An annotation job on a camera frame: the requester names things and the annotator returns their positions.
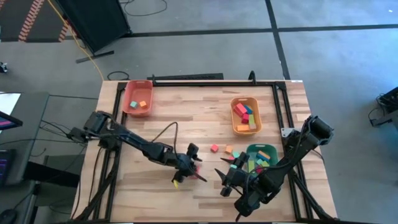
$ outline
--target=yellow cable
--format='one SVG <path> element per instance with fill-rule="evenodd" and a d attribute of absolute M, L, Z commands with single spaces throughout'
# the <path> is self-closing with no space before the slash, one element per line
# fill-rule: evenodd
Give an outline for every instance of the yellow cable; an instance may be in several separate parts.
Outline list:
<path fill-rule="evenodd" d="M 68 27 L 70 33 L 72 34 L 73 38 L 75 39 L 75 42 L 76 42 L 77 46 L 80 48 L 80 50 L 87 55 L 87 57 L 91 60 L 91 62 L 93 62 L 93 64 L 94 64 L 95 68 L 97 69 L 99 75 L 101 75 L 102 81 L 104 81 L 104 76 L 103 76 L 100 68 L 98 68 L 97 64 L 94 62 L 94 60 L 91 58 L 91 56 L 87 53 L 87 51 L 85 51 L 82 47 L 80 47 L 79 42 L 76 39 L 76 35 L 75 35 L 75 33 L 73 33 L 73 31 L 70 28 L 69 24 L 62 18 L 60 12 L 58 12 L 57 8 L 55 8 L 55 6 L 51 3 L 51 1 L 50 0 L 47 0 L 47 1 L 51 5 L 52 9 L 54 9 L 54 11 L 58 14 L 58 17 L 62 20 L 62 22 Z"/>

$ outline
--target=monitor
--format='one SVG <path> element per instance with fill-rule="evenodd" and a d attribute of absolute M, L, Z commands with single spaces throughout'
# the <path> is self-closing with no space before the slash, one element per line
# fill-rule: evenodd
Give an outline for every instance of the monitor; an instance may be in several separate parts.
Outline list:
<path fill-rule="evenodd" d="M 22 126 L 23 122 L 0 111 L 0 131 Z"/>

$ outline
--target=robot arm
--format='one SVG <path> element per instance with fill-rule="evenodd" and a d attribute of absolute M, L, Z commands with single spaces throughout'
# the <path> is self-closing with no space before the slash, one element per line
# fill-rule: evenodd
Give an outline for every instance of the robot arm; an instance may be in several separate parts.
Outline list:
<path fill-rule="evenodd" d="M 243 188 L 241 197 L 235 201 L 234 206 L 239 212 L 237 220 L 241 215 L 249 216 L 255 209 L 260 207 L 261 203 L 269 203 L 280 191 L 281 185 L 284 183 L 284 177 L 308 152 L 320 145 L 328 144 L 333 137 L 333 129 L 329 127 L 317 116 L 310 116 L 304 123 L 301 132 L 293 130 L 285 139 L 284 147 L 287 154 L 274 167 L 264 169 L 257 177 L 242 170 L 242 166 L 248 161 L 249 156 L 242 152 L 241 155 L 233 161 L 225 160 L 237 166 L 237 169 L 229 168 L 224 175 L 221 171 L 217 173 L 221 177 L 224 188 L 221 195 L 228 197 L 232 189 L 237 186 Z M 305 196 L 310 197 L 310 201 L 315 212 L 320 218 L 329 219 L 328 216 L 312 198 L 308 190 L 303 187 L 299 188 L 305 191 Z"/>
<path fill-rule="evenodd" d="M 206 182 L 206 179 L 195 172 L 194 161 L 201 161 L 197 155 L 199 148 L 196 145 L 191 143 L 186 154 L 176 153 L 172 146 L 161 142 L 147 141 L 134 134 L 113 120 L 111 114 L 103 111 L 93 112 L 83 130 L 74 128 L 69 137 L 80 142 L 87 142 L 87 139 L 92 137 L 99 138 L 98 145 L 111 151 L 118 150 L 121 142 L 125 142 L 140 150 L 148 160 L 178 169 L 172 182 L 174 180 L 182 182 L 184 177 L 191 175 Z"/>

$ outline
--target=orange block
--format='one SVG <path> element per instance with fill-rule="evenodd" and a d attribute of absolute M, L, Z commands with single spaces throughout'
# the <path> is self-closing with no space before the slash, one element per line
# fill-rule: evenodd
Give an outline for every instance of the orange block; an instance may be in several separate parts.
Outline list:
<path fill-rule="evenodd" d="M 245 124 L 245 125 L 238 125 L 238 126 L 236 127 L 236 129 L 237 129 L 238 131 L 249 131 L 249 130 L 250 130 L 250 127 L 249 127 L 249 125 Z"/>
<path fill-rule="evenodd" d="M 226 146 L 226 149 L 224 152 L 227 154 L 232 154 L 232 146 Z"/>
<path fill-rule="evenodd" d="M 148 107 L 148 105 L 147 105 L 147 103 L 145 101 L 139 102 L 139 106 L 142 107 L 142 108 L 147 108 Z"/>

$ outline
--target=green basket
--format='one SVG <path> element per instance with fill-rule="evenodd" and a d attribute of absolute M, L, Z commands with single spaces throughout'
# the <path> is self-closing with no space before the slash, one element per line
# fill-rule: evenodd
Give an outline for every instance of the green basket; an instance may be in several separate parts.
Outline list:
<path fill-rule="evenodd" d="M 278 163 L 278 153 L 276 151 L 276 148 L 274 146 L 268 145 L 268 144 L 252 144 L 246 149 L 246 154 L 249 155 L 249 160 L 254 160 L 256 162 L 258 160 L 257 158 L 257 153 L 259 151 L 262 151 L 266 153 L 268 156 L 271 158 L 269 159 L 269 165 L 274 166 Z"/>

